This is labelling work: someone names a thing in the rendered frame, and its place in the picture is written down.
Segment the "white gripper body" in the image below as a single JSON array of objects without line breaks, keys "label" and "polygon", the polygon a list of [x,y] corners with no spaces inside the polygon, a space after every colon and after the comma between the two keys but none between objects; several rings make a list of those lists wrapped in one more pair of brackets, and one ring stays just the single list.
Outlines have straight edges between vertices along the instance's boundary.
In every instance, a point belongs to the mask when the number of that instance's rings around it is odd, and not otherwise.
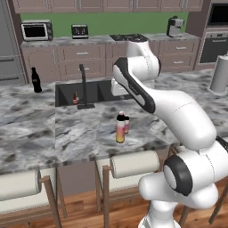
[{"label": "white gripper body", "polygon": [[121,81],[120,83],[114,78],[111,80],[111,92],[114,96],[121,96],[129,94],[129,87],[127,81]]}]

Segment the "brown wall cupboards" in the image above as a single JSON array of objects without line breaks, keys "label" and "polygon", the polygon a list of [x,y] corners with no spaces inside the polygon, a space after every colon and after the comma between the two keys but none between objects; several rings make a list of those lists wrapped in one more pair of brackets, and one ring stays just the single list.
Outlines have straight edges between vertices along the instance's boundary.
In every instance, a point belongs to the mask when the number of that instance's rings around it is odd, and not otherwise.
[{"label": "brown wall cupboards", "polygon": [[22,12],[199,12],[204,0],[12,0]]}]

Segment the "silver coffee machine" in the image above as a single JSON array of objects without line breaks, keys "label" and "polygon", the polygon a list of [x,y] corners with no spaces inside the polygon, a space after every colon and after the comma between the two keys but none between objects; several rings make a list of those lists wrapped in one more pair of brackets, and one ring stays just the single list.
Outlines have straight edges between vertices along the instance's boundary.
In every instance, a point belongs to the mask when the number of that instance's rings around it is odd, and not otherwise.
[{"label": "silver coffee machine", "polygon": [[169,37],[181,37],[181,28],[184,25],[184,20],[179,19],[176,15],[168,20],[167,35]]}]

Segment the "black hob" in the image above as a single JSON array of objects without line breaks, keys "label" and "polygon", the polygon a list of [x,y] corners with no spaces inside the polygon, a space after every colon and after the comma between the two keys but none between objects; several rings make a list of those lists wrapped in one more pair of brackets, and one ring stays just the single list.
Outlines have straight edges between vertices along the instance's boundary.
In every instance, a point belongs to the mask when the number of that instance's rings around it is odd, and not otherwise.
[{"label": "black hob", "polygon": [[132,41],[132,42],[145,42],[147,37],[141,34],[128,34],[128,35],[110,35],[115,41]]}]

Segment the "black sink tap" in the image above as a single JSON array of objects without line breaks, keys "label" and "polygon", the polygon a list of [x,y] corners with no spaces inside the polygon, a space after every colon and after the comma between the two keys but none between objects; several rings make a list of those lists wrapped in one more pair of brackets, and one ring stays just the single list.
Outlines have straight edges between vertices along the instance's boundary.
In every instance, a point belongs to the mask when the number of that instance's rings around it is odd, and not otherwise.
[{"label": "black sink tap", "polygon": [[89,103],[87,101],[87,93],[86,93],[86,72],[83,64],[79,65],[79,69],[81,71],[82,75],[82,85],[83,85],[83,102],[79,103],[77,108],[79,110],[85,110],[85,109],[92,109],[94,107],[93,103]]}]

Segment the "dark sink basin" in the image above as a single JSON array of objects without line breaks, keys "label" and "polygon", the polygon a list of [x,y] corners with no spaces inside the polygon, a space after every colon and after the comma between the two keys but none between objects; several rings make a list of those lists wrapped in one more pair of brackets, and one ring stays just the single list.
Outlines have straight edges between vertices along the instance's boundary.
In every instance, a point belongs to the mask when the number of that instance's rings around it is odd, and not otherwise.
[{"label": "dark sink basin", "polygon": [[[97,102],[113,102],[129,100],[132,98],[130,94],[123,96],[114,96],[111,93],[111,81],[87,81],[86,86],[86,96],[88,103]],[[59,84],[55,86],[55,106],[70,106],[73,104],[74,94],[77,94],[77,101],[79,103],[83,102],[84,92],[83,83],[71,83],[71,84]]]}]

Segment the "large black bottle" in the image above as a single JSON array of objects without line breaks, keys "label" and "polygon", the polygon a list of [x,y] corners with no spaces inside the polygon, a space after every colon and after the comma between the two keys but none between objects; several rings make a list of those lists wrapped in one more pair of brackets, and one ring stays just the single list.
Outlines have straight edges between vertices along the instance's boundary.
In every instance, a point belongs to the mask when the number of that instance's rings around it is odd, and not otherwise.
[{"label": "large black bottle", "polygon": [[41,93],[42,88],[41,88],[39,75],[37,74],[35,67],[32,67],[31,69],[32,69],[32,84],[34,86],[34,92],[35,93]]}]

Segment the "built-in microwave oven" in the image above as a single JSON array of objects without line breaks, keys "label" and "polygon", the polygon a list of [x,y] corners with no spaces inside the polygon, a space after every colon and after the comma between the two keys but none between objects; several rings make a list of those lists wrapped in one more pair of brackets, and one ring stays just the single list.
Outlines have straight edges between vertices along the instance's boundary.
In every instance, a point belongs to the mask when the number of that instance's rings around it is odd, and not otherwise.
[{"label": "built-in microwave oven", "polygon": [[216,4],[212,3],[209,17],[209,26],[228,26],[228,3]]}]

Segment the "large pink yellow bottle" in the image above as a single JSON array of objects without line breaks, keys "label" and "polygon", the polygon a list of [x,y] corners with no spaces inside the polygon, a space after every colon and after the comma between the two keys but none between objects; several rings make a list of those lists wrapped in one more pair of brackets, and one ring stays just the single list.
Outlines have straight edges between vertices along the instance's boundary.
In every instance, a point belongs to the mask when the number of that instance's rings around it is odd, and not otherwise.
[{"label": "large pink yellow bottle", "polygon": [[120,111],[116,123],[116,142],[122,143],[125,140],[125,115]]}]

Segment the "brown base cupboards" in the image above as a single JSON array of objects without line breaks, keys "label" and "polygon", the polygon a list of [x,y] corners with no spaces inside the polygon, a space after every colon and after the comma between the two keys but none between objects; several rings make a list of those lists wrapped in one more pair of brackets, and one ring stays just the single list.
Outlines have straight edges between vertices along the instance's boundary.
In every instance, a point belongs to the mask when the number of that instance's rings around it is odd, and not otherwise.
[{"label": "brown base cupboards", "polygon": [[[199,42],[196,37],[151,40],[150,48],[161,60],[163,72],[182,72],[193,69]],[[36,68],[43,83],[80,79],[80,64],[89,79],[111,77],[114,62],[126,56],[126,49],[126,42],[101,39],[56,39],[21,45],[27,72]]]}]

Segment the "white paper towel roll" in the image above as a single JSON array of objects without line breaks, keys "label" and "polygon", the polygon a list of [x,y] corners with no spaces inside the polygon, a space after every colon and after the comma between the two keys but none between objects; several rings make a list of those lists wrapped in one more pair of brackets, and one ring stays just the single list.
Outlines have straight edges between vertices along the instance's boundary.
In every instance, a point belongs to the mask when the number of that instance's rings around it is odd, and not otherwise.
[{"label": "white paper towel roll", "polygon": [[216,95],[226,95],[228,93],[228,53],[219,55],[211,78],[208,90]]}]

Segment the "built-in wall oven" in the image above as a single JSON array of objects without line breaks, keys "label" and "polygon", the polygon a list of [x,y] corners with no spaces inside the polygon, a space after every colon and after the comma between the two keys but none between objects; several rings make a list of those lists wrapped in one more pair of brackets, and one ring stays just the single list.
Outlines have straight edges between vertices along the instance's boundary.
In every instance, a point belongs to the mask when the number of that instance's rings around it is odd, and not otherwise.
[{"label": "built-in wall oven", "polygon": [[199,56],[199,64],[214,63],[218,55],[228,53],[228,31],[207,32]]}]

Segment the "grey fridge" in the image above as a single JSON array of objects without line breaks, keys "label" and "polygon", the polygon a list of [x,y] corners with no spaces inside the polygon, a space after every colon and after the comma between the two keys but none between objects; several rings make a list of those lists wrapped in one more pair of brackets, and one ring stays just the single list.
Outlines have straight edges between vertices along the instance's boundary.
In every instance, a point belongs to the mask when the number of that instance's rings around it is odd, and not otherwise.
[{"label": "grey fridge", "polygon": [[0,86],[25,83],[9,5],[0,0]]}]

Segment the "silver toaster oven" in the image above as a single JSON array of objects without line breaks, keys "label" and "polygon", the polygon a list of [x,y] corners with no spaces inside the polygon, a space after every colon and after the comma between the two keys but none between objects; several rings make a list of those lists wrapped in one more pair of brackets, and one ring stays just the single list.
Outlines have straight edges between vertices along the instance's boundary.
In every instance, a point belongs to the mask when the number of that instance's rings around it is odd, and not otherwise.
[{"label": "silver toaster oven", "polygon": [[50,20],[24,20],[20,27],[26,42],[53,40],[53,24]]}]

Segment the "black silver toaster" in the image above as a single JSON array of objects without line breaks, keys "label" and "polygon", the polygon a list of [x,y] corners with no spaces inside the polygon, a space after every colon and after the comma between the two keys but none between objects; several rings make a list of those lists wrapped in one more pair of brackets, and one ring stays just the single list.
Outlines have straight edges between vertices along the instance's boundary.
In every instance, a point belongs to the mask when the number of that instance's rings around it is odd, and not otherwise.
[{"label": "black silver toaster", "polygon": [[71,35],[73,39],[89,38],[88,26],[86,24],[72,24]]}]

